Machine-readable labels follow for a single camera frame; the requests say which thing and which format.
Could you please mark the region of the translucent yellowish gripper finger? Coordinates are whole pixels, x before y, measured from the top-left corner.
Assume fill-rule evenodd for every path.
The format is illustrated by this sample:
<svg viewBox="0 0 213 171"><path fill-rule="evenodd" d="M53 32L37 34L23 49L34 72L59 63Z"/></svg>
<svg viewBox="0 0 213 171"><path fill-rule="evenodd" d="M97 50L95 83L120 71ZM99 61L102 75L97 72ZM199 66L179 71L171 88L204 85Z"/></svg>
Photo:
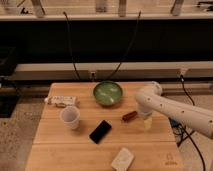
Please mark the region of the translucent yellowish gripper finger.
<svg viewBox="0 0 213 171"><path fill-rule="evenodd" d="M144 128L145 130L150 130L152 127L152 117L149 116L144 119Z"/></svg>

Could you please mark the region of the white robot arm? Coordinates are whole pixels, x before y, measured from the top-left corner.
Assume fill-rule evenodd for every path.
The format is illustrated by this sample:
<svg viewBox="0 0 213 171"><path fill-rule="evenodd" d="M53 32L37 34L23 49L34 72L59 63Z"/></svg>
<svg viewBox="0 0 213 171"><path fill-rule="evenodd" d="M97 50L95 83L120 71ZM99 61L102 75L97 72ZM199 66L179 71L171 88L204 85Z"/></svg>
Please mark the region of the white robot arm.
<svg viewBox="0 0 213 171"><path fill-rule="evenodd" d="M174 101L162 97L161 94L162 87L157 82L151 82L140 88L135 94L137 113L147 118L153 111L160 112L213 139L213 111Z"/></svg>

